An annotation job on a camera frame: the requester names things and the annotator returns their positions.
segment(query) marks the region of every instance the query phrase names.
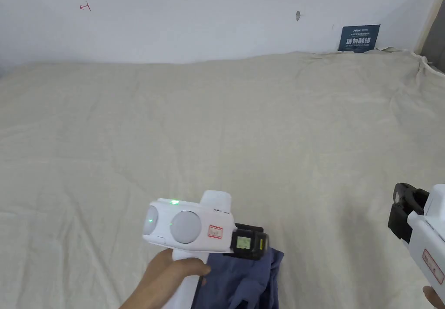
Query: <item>device grip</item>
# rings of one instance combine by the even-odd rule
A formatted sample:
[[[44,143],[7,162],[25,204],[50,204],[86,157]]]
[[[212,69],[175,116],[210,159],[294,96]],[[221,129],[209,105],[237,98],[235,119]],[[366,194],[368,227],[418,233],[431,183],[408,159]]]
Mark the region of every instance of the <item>device grip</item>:
[[[200,258],[204,264],[207,262],[209,253],[189,252],[174,249],[172,253],[173,260],[185,258]],[[192,306],[193,298],[199,284],[200,277],[197,275],[187,276],[181,285],[175,291],[173,296],[164,305],[163,309],[189,309]]]

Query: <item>white handheld device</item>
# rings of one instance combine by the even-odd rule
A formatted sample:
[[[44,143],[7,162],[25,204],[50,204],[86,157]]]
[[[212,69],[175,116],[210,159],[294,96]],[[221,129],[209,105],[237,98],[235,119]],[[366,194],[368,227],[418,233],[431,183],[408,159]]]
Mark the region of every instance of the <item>white handheld device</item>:
[[[388,227],[445,303],[445,184],[428,193],[399,183],[393,199]]]
[[[235,224],[230,213],[231,196],[206,191],[200,203],[158,199],[150,203],[143,238],[173,249],[173,260],[197,257],[207,262],[209,253],[224,253],[260,259],[268,248],[268,237],[259,227]],[[188,276],[163,309],[193,306],[199,276]]]

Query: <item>hand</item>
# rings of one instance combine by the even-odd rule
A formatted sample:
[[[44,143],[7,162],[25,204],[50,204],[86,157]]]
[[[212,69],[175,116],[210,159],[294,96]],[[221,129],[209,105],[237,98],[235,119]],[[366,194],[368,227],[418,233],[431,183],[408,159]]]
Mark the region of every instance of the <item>hand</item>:
[[[167,249],[150,261],[141,282],[120,309],[160,309],[186,276],[210,273],[210,266],[199,258],[173,261],[171,254]]]
[[[423,293],[425,294],[426,299],[434,308],[445,309],[444,303],[432,287],[425,286],[423,288]]]

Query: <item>gray circular sensor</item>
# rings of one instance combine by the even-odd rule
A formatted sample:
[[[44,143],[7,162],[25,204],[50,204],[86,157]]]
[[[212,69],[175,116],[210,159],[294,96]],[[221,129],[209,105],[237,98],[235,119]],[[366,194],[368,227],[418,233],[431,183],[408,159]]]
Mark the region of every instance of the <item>gray circular sensor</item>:
[[[193,212],[182,211],[173,217],[170,232],[177,242],[191,243],[201,233],[201,219]]]
[[[144,224],[144,235],[151,234],[156,228],[157,223],[157,210],[155,206],[150,206],[147,211],[147,217]]]

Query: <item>display screen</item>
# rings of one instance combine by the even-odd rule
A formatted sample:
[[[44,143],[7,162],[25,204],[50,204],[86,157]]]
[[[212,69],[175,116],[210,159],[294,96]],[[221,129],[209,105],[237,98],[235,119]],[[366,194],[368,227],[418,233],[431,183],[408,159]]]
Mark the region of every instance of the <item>display screen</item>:
[[[251,242],[251,239],[249,237],[238,236],[238,239],[236,241],[236,248],[237,249],[250,249],[250,242]]]

